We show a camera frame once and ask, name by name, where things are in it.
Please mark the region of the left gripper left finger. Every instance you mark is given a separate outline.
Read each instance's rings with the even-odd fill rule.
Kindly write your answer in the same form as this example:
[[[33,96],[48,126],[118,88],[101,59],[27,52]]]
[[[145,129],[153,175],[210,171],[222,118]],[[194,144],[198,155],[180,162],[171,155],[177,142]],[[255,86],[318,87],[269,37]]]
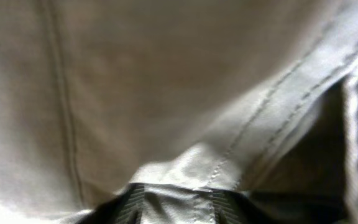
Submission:
[[[140,224],[144,198],[145,185],[130,184],[123,194],[101,204],[76,224]]]

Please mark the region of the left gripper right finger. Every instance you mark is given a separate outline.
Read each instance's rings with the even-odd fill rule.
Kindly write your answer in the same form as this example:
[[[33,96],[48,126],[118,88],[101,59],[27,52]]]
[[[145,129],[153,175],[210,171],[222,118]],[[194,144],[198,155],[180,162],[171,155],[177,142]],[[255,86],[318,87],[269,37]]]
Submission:
[[[228,190],[211,192],[214,221],[218,224],[269,224],[272,223],[245,195]]]

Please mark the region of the grey cotton shorts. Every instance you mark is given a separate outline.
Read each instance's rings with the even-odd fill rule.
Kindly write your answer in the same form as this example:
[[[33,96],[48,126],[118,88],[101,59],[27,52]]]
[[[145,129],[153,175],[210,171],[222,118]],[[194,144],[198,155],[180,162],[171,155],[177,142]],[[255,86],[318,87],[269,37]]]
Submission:
[[[358,223],[358,1],[0,1],[0,223]]]

